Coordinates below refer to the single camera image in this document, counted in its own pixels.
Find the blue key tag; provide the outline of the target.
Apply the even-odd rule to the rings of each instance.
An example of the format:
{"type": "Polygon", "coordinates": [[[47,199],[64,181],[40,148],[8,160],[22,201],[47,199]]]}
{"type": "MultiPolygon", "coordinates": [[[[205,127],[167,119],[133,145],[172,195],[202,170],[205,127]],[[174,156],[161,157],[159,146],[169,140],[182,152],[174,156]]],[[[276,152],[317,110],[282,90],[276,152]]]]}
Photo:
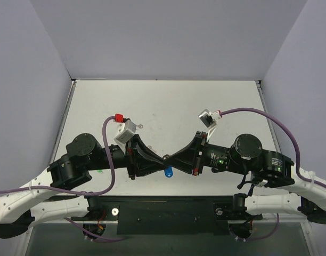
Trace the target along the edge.
{"type": "Polygon", "coordinates": [[[171,178],[173,176],[173,169],[171,166],[164,170],[165,177],[171,178]]]}

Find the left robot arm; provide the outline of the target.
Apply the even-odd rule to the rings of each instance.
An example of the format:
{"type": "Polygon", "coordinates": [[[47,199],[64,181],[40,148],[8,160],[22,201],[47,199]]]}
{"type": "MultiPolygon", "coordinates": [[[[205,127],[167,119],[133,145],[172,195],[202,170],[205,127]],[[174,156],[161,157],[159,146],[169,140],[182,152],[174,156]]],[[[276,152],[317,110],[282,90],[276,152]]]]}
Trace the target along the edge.
{"type": "Polygon", "coordinates": [[[60,218],[101,220],[107,211],[101,195],[115,184],[115,170],[126,168],[131,179],[166,169],[163,158],[135,135],[122,151],[117,145],[101,146],[89,133],[75,137],[66,154],[54,161],[37,177],[18,189],[0,191],[0,238],[25,233],[42,222],[60,218]],[[101,193],[73,190],[91,181],[90,171],[110,169],[111,182],[101,193]],[[50,201],[57,194],[75,195],[73,199],[50,201]]]}

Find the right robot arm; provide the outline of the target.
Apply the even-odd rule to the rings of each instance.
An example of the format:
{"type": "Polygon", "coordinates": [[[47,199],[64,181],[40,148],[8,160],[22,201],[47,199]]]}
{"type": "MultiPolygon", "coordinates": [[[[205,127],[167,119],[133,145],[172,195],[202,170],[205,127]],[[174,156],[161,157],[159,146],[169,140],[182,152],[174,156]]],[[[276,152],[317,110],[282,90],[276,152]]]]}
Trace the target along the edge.
{"type": "Polygon", "coordinates": [[[206,133],[197,132],[183,149],[164,157],[164,163],[198,176],[204,167],[213,173],[231,172],[243,176],[237,188],[250,184],[248,193],[233,195],[229,214],[293,214],[326,225],[326,182],[314,172],[301,169],[289,157],[263,149],[252,134],[239,135],[229,148],[210,144],[206,133]]]}

